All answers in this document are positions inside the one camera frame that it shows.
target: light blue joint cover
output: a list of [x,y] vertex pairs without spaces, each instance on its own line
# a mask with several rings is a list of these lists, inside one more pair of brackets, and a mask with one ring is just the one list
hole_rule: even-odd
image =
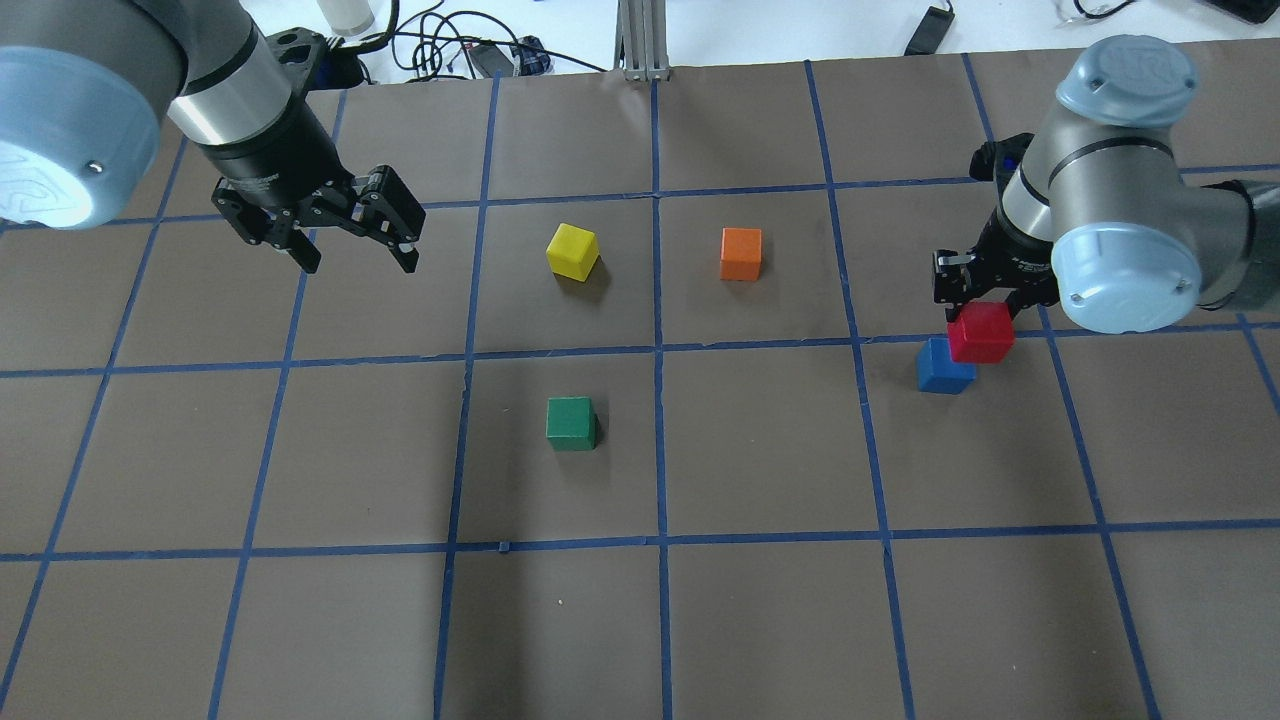
[[160,123],[128,81],[42,47],[0,47],[0,218],[91,228],[124,209]]
[[1181,50],[1146,35],[1091,45],[1057,86],[1057,100],[1108,126],[1166,128],[1187,114],[1199,73]]
[[1053,243],[1051,263],[1062,310],[1100,333],[1171,325],[1196,307],[1201,292],[1196,256],[1146,225],[1080,225]]

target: green cube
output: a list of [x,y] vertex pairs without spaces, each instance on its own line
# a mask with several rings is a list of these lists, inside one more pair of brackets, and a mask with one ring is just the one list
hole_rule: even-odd
[[590,397],[552,397],[547,401],[547,439],[552,447],[595,450],[595,413]]

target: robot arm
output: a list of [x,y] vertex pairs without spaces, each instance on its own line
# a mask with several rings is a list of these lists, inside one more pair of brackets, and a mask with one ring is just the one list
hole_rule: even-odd
[[416,268],[421,205],[389,167],[343,168],[306,104],[319,36],[269,41],[236,0],[0,0],[0,217],[110,220],[168,113],[223,173],[212,200],[244,242],[311,273],[302,229],[339,227]]
[[1196,306],[1280,313],[1280,184],[1183,184],[1170,127],[1199,78],[1176,47],[1119,36],[1085,50],[1041,132],[987,143],[970,174],[1000,197],[978,243],[934,254],[947,319],[1011,288],[1011,314],[1062,302],[1082,327],[1152,331]]

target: white bottle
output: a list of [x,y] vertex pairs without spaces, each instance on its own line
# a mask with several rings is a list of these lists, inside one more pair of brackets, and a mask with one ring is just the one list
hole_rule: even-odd
[[316,0],[320,12],[335,35],[351,37],[372,27],[374,12],[369,0]]

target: orange cube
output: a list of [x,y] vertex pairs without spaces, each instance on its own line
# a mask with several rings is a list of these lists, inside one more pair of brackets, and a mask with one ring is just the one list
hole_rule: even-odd
[[756,228],[724,228],[721,236],[721,279],[754,281],[764,261],[764,233]]

